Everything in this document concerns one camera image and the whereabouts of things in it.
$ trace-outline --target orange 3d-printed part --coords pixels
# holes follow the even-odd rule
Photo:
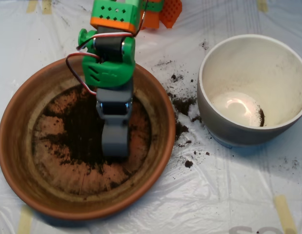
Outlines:
[[[160,15],[159,12],[146,11],[145,19],[143,20],[143,28],[159,28]]]
[[[165,0],[160,12],[160,20],[166,28],[172,28],[181,12],[182,3],[180,0]]]
[[[133,24],[129,22],[120,22],[120,21],[114,21],[114,20],[108,20],[108,19],[101,19],[99,17],[91,17],[91,26],[97,27],[97,26],[105,26],[110,28],[117,28],[122,29],[126,32],[135,33],[136,28]]]

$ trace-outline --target yellow tape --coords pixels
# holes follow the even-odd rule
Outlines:
[[[32,216],[32,210],[30,209],[30,207],[23,205],[21,208],[17,234],[30,234]]]
[[[266,0],[257,0],[257,8],[264,13],[268,12],[268,5]]]
[[[297,234],[297,229],[287,205],[286,197],[284,195],[275,196],[274,205],[277,209],[284,234]]]
[[[43,0],[43,15],[50,15],[52,13],[52,0]]]
[[[38,0],[29,0],[29,4],[28,4],[28,8],[26,9],[26,13],[34,12],[37,4],[38,4]]]

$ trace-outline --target green 3d-printed part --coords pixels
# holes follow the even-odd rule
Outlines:
[[[148,1],[147,11],[160,12],[163,9],[164,0],[160,2]],[[146,2],[143,1],[141,10],[144,10],[146,6]]]
[[[126,0],[125,3],[114,0],[94,0],[92,17],[128,22],[139,26],[141,0]]]
[[[88,85],[99,88],[113,88],[128,82],[135,70],[135,39],[127,37],[122,47],[123,61],[98,63],[95,58],[85,56],[82,62],[85,81]]]
[[[79,31],[79,34],[78,34],[78,39],[77,39],[78,45],[82,44],[84,41],[88,40],[89,38],[91,38],[95,34],[96,34],[95,30],[91,30],[91,31],[87,32],[87,30],[85,28],[82,28],[81,31]],[[90,40],[86,44],[86,47],[88,49],[91,49],[93,47],[93,41]]]

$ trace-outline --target wire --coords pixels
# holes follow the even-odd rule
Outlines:
[[[84,86],[84,88],[91,93],[92,95],[96,95],[96,92],[92,91],[88,85],[81,79],[81,77],[76,73],[76,71],[73,70],[73,68],[71,67],[70,63],[69,63],[69,58],[70,57],[74,57],[74,56],[91,56],[93,58],[99,59],[98,55],[92,54],[92,53],[87,53],[87,52],[73,52],[70,53],[67,58],[65,59],[65,63],[67,64],[69,70],[72,72],[72,74],[75,76],[75,78]]]
[[[135,34],[132,35],[134,38],[135,38],[135,37],[138,35],[138,33],[140,32],[140,29],[141,29],[141,27],[142,27],[143,21],[145,20],[145,15],[146,15],[146,10],[147,10],[147,6],[148,6],[148,2],[149,2],[149,0],[146,0],[146,5],[145,5],[145,9],[144,9],[143,14],[142,14],[142,19],[141,19],[141,22],[140,22],[140,24],[139,24],[139,28],[138,28],[137,32],[136,32]]]
[[[88,52],[81,52],[82,49],[84,49],[86,47],[86,44],[95,38],[112,38],[112,37],[136,37],[138,35],[138,33],[140,32],[140,29],[142,27],[143,21],[145,19],[145,15],[146,15],[146,10],[147,10],[147,6],[148,6],[148,2],[149,0],[146,0],[146,5],[145,5],[145,9],[142,15],[142,19],[141,22],[139,24],[139,28],[136,31],[136,33],[132,34],[132,33],[127,33],[127,32],[116,32],[116,33],[99,33],[99,34],[95,34],[92,37],[90,37],[89,39],[87,39],[86,41],[84,41],[83,43],[81,43],[76,49],[77,52],[73,52],[67,55],[65,62],[69,68],[69,70],[72,72],[72,74],[75,76],[75,78],[84,86],[84,88],[92,95],[96,95],[96,92],[92,91],[88,85],[81,79],[81,77],[76,73],[76,71],[73,70],[73,68],[71,67],[70,63],[69,63],[69,58],[70,57],[74,57],[74,56],[91,56],[93,58],[96,58],[97,60],[100,59],[100,57],[98,55],[92,54],[92,53],[88,53]]]
[[[76,49],[82,50],[86,47],[87,42],[94,38],[114,38],[114,37],[132,37],[132,33],[125,33],[125,32],[117,32],[117,33],[99,33],[93,35],[91,38],[84,41],[82,44],[80,44]]]

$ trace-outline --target gray joint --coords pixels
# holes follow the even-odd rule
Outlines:
[[[128,123],[132,114],[133,81],[118,89],[97,89],[97,111],[105,120],[102,131],[102,152],[106,157],[129,155]]]

